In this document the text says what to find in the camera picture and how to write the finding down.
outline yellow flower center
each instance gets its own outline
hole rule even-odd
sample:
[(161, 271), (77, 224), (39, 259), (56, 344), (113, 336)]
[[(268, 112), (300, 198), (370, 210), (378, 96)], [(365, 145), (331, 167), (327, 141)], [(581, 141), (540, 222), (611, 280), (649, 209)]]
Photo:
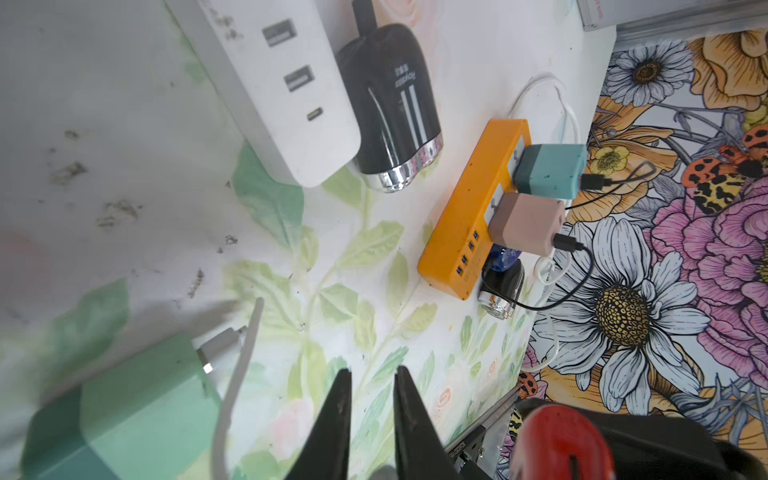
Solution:
[(598, 297), (594, 311), (605, 335), (620, 345), (642, 345), (648, 337), (648, 306), (643, 297), (631, 288), (607, 288)]
[(761, 282), (768, 283), (768, 243), (763, 244), (763, 252), (763, 258), (757, 264), (757, 276)]
[(622, 160), (623, 158), (621, 158), (621, 155), (617, 154), (615, 151), (610, 151), (595, 161), (598, 163), (598, 170), (606, 171), (619, 170), (617, 167)]
[(661, 64), (655, 60), (649, 60), (639, 64), (634, 69), (634, 82), (639, 85), (645, 85), (656, 80), (661, 73)]

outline teal charger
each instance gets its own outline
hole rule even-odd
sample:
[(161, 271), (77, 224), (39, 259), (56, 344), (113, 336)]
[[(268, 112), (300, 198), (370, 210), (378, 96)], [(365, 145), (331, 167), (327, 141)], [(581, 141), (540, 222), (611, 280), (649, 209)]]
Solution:
[(573, 200), (587, 167), (581, 144), (537, 144), (526, 147), (515, 171), (518, 192), (536, 197)]

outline chrome trim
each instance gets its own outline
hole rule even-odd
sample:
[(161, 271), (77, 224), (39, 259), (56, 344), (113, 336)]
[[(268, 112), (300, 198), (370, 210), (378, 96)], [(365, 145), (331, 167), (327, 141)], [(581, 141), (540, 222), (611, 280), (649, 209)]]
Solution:
[(485, 311), (488, 312), (488, 315), (499, 320), (509, 319), (512, 316), (512, 312), (515, 311), (515, 306), (507, 300), (484, 290), (481, 290), (478, 294), (478, 301)]
[(368, 185), (386, 194), (408, 187), (416, 175), (429, 166), (442, 151), (442, 132), (419, 148), (404, 164), (380, 174), (363, 174)]

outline green charger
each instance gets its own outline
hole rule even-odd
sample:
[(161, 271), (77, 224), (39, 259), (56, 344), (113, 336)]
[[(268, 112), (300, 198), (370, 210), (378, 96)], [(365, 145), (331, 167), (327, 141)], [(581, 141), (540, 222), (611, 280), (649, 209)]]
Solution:
[(24, 479), (167, 480), (210, 455), (220, 398), (204, 347), (173, 336), (44, 406)]
[(587, 167), (581, 144), (536, 144), (526, 147), (513, 179), (518, 192), (536, 197), (573, 200)]

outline white cable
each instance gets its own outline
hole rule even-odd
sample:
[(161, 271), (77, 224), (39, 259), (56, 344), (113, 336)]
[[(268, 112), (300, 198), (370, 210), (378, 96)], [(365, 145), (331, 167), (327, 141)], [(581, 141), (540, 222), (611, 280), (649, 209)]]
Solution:
[[(547, 260), (547, 263), (549, 263), (549, 268), (547, 272), (547, 274), (550, 277), (549, 280), (544, 280), (541, 277), (541, 268), (539, 266), (539, 263), (542, 262), (542, 260)], [(539, 257), (539, 259), (536, 261), (536, 265), (534, 266), (534, 273), (536, 275), (537, 280), (542, 284), (546, 285), (547, 288), (542, 293), (541, 298), (534, 305), (534, 307), (538, 308), (540, 306), (544, 306), (544, 304), (547, 303), (547, 301), (549, 300), (549, 297), (552, 295), (552, 292), (554, 292), (555, 284), (568, 272), (568, 269), (571, 268), (572, 263), (573, 263), (573, 253), (571, 253), (571, 255), (568, 256), (568, 261), (566, 262), (563, 269), (553, 275), (552, 268), (554, 267), (554, 260), (550, 257)], [(558, 354), (560, 353), (560, 337), (558, 336), (557, 330), (554, 328), (554, 321), (552, 321), (552, 317), (549, 316), (549, 313), (547, 312), (547, 310), (544, 310), (543, 314), (544, 314), (544, 317), (546, 317), (547, 321), (549, 322), (549, 328), (552, 331), (552, 338), (554, 339), (554, 352), (552, 353), (552, 355), (548, 356), (544, 362), (541, 362), (538, 365), (531, 366), (529, 368), (520, 367), (521, 372), (526, 372), (526, 373), (538, 372), (543, 368), (548, 367), (550, 363), (554, 362), (554, 359), (558, 358)]]
[(515, 103), (512, 104), (512, 108), (509, 109), (507, 118), (518, 118), (517, 110), (522, 103), (521, 102), (522, 99), (525, 98), (526, 95), (531, 93), (534, 87), (537, 87), (543, 84), (550, 84), (555, 88), (555, 90), (558, 91), (558, 99), (560, 100), (560, 103), (563, 106), (563, 110), (565, 110), (565, 116), (568, 117), (569, 121), (571, 121), (571, 126), (574, 129), (574, 142), (577, 144), (580, 144), (581, 128), (579, 127), (578, 120), (576, 119), (576, 114), (574, 113), (574, 109), (565, 100), (565, 85), (559, 78), (555, 77), (552, 74), (546, 74), (544, 77), (537, 78), (536, 80), (528, 82), (528, 84), (525, 85), (525, 88), (523, 88), (523, 91), (520, 92), (520, 95), (518, 95), (518, 97), (515, 99)]
[(259, 297), (256, 299), (253, 312), (250, 314), (243, 349), (240, 351), (240, 356), (237, 357), (235, 370), (232, 373), (230, 384), (227, 386), (227, 393), (221, 402), (219, 418), (216, 421), (216, 430), (214, 431), (214, 446), (210, 450), (210, 472), (214, 480), (230, 480), (227, 460), (224, 458), (224, 446), (227, 443), (227, 431), (232, 423), (235, 400), (237, 400), (237, 394), (240, 393), (240, 387), (243, 385), (245, 374), (248, 372), (250, 357), (253, 355), (253, 345), (256, 343), (256, 334), (259, 332), (259, 321), (261, 321), (263, 310), (264, 299)]

